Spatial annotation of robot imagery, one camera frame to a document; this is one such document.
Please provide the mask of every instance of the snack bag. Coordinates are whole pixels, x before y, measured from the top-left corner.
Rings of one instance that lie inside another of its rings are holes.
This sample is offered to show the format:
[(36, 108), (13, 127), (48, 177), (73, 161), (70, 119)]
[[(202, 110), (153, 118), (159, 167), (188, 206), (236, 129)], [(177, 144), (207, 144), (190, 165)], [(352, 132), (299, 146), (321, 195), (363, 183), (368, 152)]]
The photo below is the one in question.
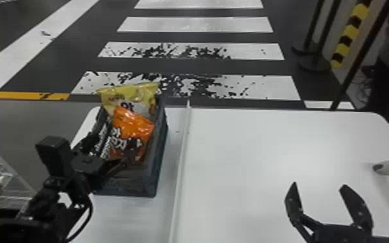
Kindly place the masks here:
[(154, 124), (147, 118), (124, 107), (116, 107), (110, 132), (109, 159), (121, 158), (125, 151), (138, 149), (136, 161), (139, 161), (146, 152), (146, 143), (153, 130)]
[(114, 114), (116, 106), (122, 106), (132, 112), (150, 118), (155, 112), (155, 92), (158, 83), (139, 83), (122, 85), (107, 89), (98, 89), (101, 102), (109, 115)]

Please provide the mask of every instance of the yellow snack bag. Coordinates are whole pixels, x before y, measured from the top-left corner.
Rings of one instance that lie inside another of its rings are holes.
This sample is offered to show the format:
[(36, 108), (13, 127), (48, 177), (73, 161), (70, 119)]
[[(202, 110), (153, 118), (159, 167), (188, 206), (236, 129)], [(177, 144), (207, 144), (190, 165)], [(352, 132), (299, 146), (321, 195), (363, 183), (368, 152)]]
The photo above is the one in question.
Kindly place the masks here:
[(116, 106), (122, 106), (146, 118), (155, 112), (155, 92), (158, 83), (139, 83), (135, 85), (122, 85), (106, 89), (98, 89), (101, 103), (112, 116)]

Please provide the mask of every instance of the yellow line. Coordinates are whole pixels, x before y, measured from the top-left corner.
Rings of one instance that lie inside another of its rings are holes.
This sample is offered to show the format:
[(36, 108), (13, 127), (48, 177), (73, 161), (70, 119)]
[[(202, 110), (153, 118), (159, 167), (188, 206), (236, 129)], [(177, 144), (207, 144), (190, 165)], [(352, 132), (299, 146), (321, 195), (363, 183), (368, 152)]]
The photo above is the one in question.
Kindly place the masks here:
[(342, 66), (342, 63), (339, 63), (338, 61), (335, 61), (335, 60), (331, 60), (330, 65), (331, 65), (331, 67), (337, 69), (337, 68)]
[(354, 40), (359, 35), (359, 29), (354, 27), (353, 25), (347, 25), (347, 27), (345, 27), (344, 33), (342, 35), (348, 36), (349, 38)]
[(343, 56), (347, 56), (350, 53), (350, 47), (347, 47), (344, 44), (339, 44), (336, 46), (335, 53), (340, 53)]
[(0, 92), (1, 100), (67, 100), (70, 94), (48, 92)]
[(366, 7), (363, 3), (356, 5), (353, 9), (352, 16), (357, 16), (360, 19), (365, 20), (366, 16), (368, 16), (368, 13), (370, 12), (370, 9)]

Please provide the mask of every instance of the metal pole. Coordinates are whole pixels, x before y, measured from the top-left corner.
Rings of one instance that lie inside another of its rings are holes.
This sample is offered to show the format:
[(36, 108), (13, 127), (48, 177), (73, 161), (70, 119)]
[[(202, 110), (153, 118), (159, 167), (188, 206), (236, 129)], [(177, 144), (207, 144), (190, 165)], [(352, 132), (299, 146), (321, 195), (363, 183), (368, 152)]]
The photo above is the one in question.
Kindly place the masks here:
[(317, 27), (318, 19), (320, 18), (321, 9), (324, 5), (324, 2), (325, 0), (318, 0), (317, 6), (315, 7), (315, 11), (312, 16), (308, 33), (306, 34), (306, 38), (304, 39), (303, 43), (298, 41), (292, 46), (292, 50), (294, 51), (294, 53), (298, 55), (308, 55), (315, 53), (313, 48), (310, 49), (310, 45), (312, 42), (313, 33), (315, 32), (315, 28)]
[(363, 43), (363, 46), (361, 50), (359, 51), (359, 54), (356, 57), (356, 60), (354, 61), (351, 69), (348, 71), (347, 76), (345, 77), (344, 83), (341, 86), (341, 90), (339, 91), (337, 97), (334, 99), (330, 110), (335, 111), (341, 100), (342, 97), (344, 97), (345, 93), (348, 90), (348, 87), (352, 83), (354, 76), (356, 75), (357, 71), (359, 70), (359, 67), (361, 66), (366, 54), (368, 53), (369, 49), (372, 46), (372, 43), (376, 39), (378, 33), (380, 32), (380, 29), (383, 27), (384, 22), (389, 16), (389, 0), (387, 0), (382, 10), (380, 11), (379, 17), (377, 17), (377, 20), (375, 20), (375, 23), (373, 27), (371, 28), (370, 33), (368, 34), (368, 37), (366, 38), (365, 42)]
[(322, 29), (320, 41), (318, 42), (317, 51), (313, 57), (305, 57), (299, 60), (299, 67), (307, 72), (327, 72), (330, 70), (330, 62), (326, 61), (322, 56), (322, 50), (329, 36), (331, 26), (335, 21), (336, 13), (338, 12), (341, 0), (334, 0), (331, 5), (329, 16), (327, 17), (326, 24)]
[(315, 7), (315, 13), (313, 14), (311, 25), (309, 26), (308, 34), (304, 40), (303, 47), (307, 50), (311, 44), (313, 33), (315, 32), (315, 27), (317, 26), (318, 19), (320, 18), (321, 8), (325, 0), (318, 0), (317, 6)]
[(312, 63), (317, 63), (322, 56), (322, 50), (326, 44), (327, 37), (330, 33), (331, 26), (333, 25), (333, 21), (335, 20), (336, 13), (338, 12), (339, 5), (341, 4), (341, 0), (335, 0), (331, 5), (329, 16), (327, 17), (326, 24), (322, 29), (320, 41), (318, 42), (317, 53), (313, 57)]

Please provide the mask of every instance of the orange snack bag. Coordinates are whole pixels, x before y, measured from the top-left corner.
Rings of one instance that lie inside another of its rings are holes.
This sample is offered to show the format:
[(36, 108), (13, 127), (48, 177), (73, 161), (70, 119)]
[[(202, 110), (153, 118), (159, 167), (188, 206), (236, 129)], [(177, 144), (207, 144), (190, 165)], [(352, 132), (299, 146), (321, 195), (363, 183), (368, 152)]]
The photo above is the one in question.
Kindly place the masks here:
[(139, 161), (146, 152), (146, 143), (153, 130), (154, 124), (150, 120), (117, 106), (110, 133), (109, 159), (121, 158), (125, 151), (138, 149), (136, 161)]

